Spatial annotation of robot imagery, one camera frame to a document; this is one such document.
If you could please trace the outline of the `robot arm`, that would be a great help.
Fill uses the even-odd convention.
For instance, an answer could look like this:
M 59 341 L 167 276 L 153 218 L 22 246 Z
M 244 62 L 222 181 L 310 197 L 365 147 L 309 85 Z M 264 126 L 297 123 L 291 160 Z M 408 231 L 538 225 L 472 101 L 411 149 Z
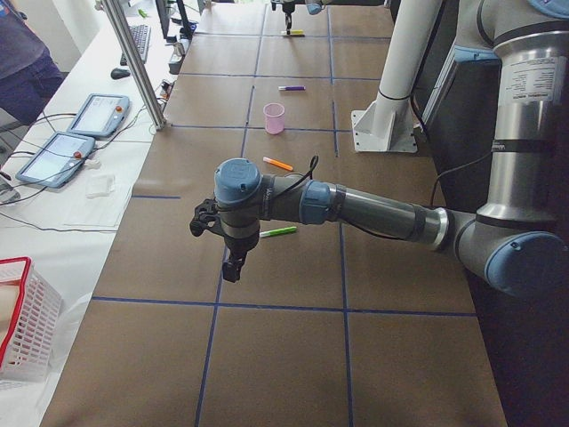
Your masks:
M 270 0 L 269 4 L 273 12 L 275 12 L 277 7 L 280 6 L 282 12 L 284 13 L 285 30 L 281 31 L 281 36 L 304 37 L 305 32 L 302 29 L 293 28 L 293 13 L 296 10 L 296 6 L 298 4 L 304 4 L 307 8 L 309 15 L 317 15 L 324 10 L 326 5 L 329 4 L 329 1 Z
M 568 100 L 565 1 L 460 1 L 443 63 L 490 64 L 469 100 L 432 93 L 421 112 L 425 138 L 451 197 L 416 205 L 310 173 L 261 173 L 245 158 L 214 174 L 207 228 L 223 237 L 222 276 L 238 281 L 264 221 L 343 222 L 377 238 L 417 242 L 447 254 L 492 288 L 534 298 L 568 282 L 568 245 L 549 201 L 557 129 Z

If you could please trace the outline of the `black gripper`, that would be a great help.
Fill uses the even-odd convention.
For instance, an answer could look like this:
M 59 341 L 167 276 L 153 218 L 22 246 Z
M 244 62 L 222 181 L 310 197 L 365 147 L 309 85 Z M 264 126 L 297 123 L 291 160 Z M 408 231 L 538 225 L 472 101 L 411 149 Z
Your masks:
M 293 19 L 292 14 L 295 11 L 295 0 L 271 0 L 270 1 L 272 10 L 275 11 L 278 5 L 281 6 L 283 13 L 285 14 L 284 21 L 285 21 L 285 32 L 286 36 L 291 35 L 292 33 L 292 26 L 293 26 Z
M 260 223 L 252 222 L 244 227 L 222 223 L 225 233 L 224 241 L 229 250 L 229 258 L 222 264 L 223 279 L 238 282 L 246 255 L 257 246 L 260 239 Z

